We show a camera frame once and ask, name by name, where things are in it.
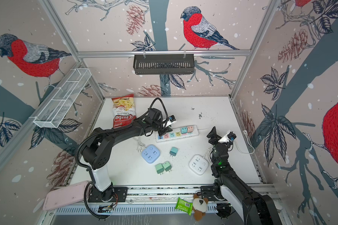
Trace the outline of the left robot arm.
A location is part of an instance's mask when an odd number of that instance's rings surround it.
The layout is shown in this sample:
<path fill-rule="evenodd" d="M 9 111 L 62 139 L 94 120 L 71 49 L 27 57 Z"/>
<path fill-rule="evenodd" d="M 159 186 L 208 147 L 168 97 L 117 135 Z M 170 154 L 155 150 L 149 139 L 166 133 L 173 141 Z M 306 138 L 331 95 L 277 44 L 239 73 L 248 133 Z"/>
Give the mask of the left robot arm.
<path fill-rule="evenodd" d="M 108 215 L 99 215 L 90 209 L 87 202 L 90 186 L 99 191 L 103 202 L 109 202 L 112 197 L 118 202 L 109 173 L 104 169 L 110 159 L 112 148 L 133 137 L 150 136 L 154 131 L 163 136 L 172 131 L 170 126 L 175 122 L 175 116 L 168 115 L 162 99 L 155 98 L 148 110 L 130 124 L 105 130 L 96 128 L 82 141 L 75 152 L 75 162 L 79 167 L 85 168 L 91 178 L 84 189 L 84 204 L 90 214 L 98 220 L 108 218 Z"/>

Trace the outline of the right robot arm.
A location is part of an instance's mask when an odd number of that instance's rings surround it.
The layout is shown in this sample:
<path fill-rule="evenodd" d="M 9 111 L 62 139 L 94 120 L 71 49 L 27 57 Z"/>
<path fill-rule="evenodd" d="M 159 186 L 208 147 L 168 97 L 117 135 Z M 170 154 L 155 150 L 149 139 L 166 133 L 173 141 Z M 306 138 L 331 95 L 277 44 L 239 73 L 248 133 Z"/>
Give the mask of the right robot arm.
<path fill-rule="evenodd" d="M 231 167 L 228 161 L 229 152 L 236 137 L 232 131 L 221 137 L 217 134 L 216 127 L 208 133 L 208 142 L 213 146 L 210 167 L 215 181 L 211 186 L 202 186 L 201 195 L 211 201 L 228 201 L 245 225 L 282 224 L 272 198 L 254 191 Z"/>

